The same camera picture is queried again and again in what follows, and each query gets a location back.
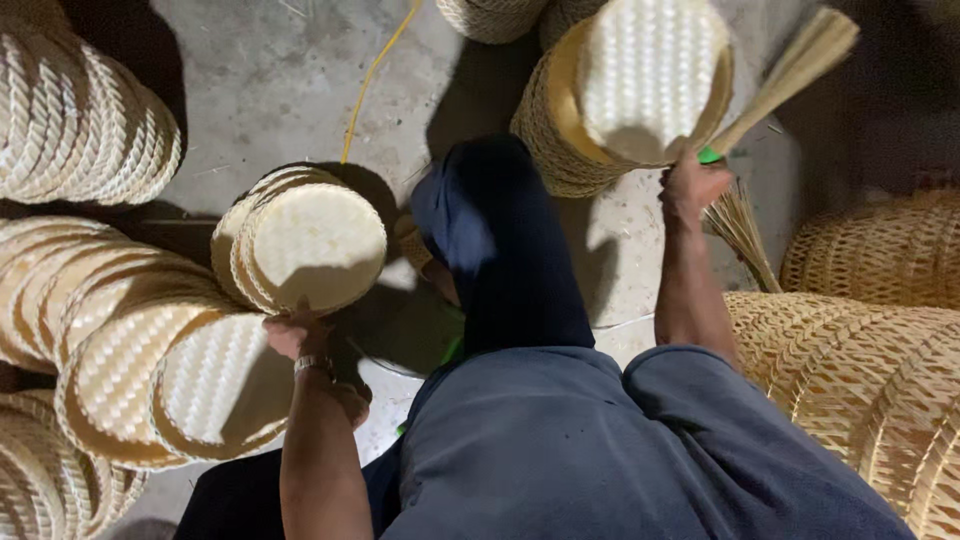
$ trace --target blue t-shirt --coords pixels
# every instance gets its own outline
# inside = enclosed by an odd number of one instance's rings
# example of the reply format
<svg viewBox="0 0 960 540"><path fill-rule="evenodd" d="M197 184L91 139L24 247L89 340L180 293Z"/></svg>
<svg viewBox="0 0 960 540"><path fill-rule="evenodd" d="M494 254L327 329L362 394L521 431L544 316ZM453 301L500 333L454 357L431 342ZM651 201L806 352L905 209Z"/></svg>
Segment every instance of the blue t-shirt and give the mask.
<svg viewBox="0 0 960 540"><path fill-rule="evenodd" d="M913 538L853 470L721 358L589 349L452 370L401 451L385 539Z"/></svg>

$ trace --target stack of woven trays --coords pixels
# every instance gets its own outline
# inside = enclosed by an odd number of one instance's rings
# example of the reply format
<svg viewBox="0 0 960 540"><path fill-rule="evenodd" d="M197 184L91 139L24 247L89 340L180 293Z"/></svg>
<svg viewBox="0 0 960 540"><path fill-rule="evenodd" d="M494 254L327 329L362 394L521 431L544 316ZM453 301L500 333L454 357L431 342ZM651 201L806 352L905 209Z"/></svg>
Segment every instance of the stack of woven trays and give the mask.
<svg viewBox="0 0 960 540"><path fill-rule="evenodd" d="M123 516L147 473L77 449L53 391L0 395L0 537L94 538Z"/></svg>
<svg viewBox="0 0 960 540"><path fill-rule="evenodd" d="M960 312L728 293L745 375L921 538L960 529Z"/></svg>
<svg viewBox="0 0 960 540"><path fill-rule="evenodd" d="M100 205L154 199L180 162L170 111L65 25L34 26L3 15L9 12L0 9L0 197Z"/></svg>
<svg viewBox="0 0 960 540"><path fill-rule="evenodd" d="M139 471L255 452L284 429L293 365L265 315L212 273L107 225L31 217L0 226L0 353L58 374L64 436Z"/></svg>
<svg viewBox="0 0 960 540"><path fill-rule="evenodd" d="M780 271L785 291L960 309L960 191L920 192L804 225Z"/></svg>
<svg viewBox="0 0 960 540"><path fill-rule="evenodd" d="M494 45L530 32L548 1L437 0L437 7L457 32Z"/></svg>
<svg viewBox="0 0 960 540"><path fill-rule="evenodd" d="M237 302L268 313L306 296L325 312L363 296L383 269L387 234L371 204L322 169L263 177L223 216L211 264Z"/></svg>
<svg viewBox="0 0 960 540"><path fill-rule="evenodd" d="M607 0L554 0L540 18L540 48L549 51L573 25L594 16Z"/></svg>
<svg viewBox="0 0 960 540"><path fill-rule="evenodd" d="M675 161L682 138L706 145L731 96L728 31L707 0L612 0L540 59L510 131L552 195L589 197Z"/></svg>

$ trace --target green handle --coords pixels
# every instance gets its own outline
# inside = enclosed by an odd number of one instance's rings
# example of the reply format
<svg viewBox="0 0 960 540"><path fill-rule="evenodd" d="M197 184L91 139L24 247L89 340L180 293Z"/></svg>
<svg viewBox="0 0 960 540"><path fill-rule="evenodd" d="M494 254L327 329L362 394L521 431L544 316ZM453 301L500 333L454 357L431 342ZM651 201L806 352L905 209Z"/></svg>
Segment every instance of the green handle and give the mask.
<svg viewBox="0 0 960 540"><path fill-rule="evenodd" d="M716 163L717 161L722 159L723 159L723 156L714 152L713 149L710 148L709 146L704 147L704 149L701 150L699 154L697 154L697 160L702 165L709 165L711 163Z"/></svg>

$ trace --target yellow wire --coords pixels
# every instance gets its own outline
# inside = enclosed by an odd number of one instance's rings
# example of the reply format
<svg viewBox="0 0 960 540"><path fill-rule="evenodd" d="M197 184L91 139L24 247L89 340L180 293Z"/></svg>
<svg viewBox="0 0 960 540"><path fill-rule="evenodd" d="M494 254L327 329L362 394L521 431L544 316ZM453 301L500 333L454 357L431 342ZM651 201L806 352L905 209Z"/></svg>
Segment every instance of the yellow wire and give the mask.
<svg viewBox="0 0 960 540"><path fill-rule="evenodd" d="M373 72L376 71L376 67L380 65L380 61L383 60L383 57L387 55L387 51L394 46L396 39L400 37L400 34L403 33L403 30L406 29L407 25L410 24L410 19L414 18L414 14L420 8L420 3L422 0L414 0L414 5L410 8L410 12L407 13L407 17L403 19L403 22L400 23L400 26L396 28L393 37L390 38L390 41L387 41L387 44L384 45L383 50L380 51L380 54L377 55L376 60L370 64L370 69L367 70L367 77L363 80L363 85L360 86L360 95L357 96L357 103L353 106L353 116L350 118L350 124L347 127L347 134L344 137L344 153L340 156L340 163L347 162L347 155L350 152L350 143L353 141L353 128L357 123L357 114L360 113L360 105L363 103L363 96L367 93L367 85L370 84L370 79L373 77Z"/></svg>

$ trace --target man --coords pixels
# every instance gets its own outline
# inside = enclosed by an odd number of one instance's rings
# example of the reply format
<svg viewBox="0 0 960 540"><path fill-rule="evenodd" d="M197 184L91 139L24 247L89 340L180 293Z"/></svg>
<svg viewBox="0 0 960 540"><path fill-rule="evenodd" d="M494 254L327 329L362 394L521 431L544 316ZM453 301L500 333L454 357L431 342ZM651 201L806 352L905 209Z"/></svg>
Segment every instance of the man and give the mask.
<svg viewBox="0 0 960 540"><path fill-rule="evenodd" d="M361 471L352 430L367 406L331 381L327 330L305 307L268 323L271 344L299 367L279 465L286 537L912 538L738 373L700 227L731 178L691 151L664 174L660 346L621 374L593 350L560 225L522 142L455 147L411 209L435 259L424 275L452 282L441 289L467 316L465 359L430 377L396 446ZM276 479L277 457L259 459L273 472L247 478ZM232 469L198 483L180 537L225 530L197 525L198 498L250 504L242 487L215 486L252 465L221 467Z"/></svg>

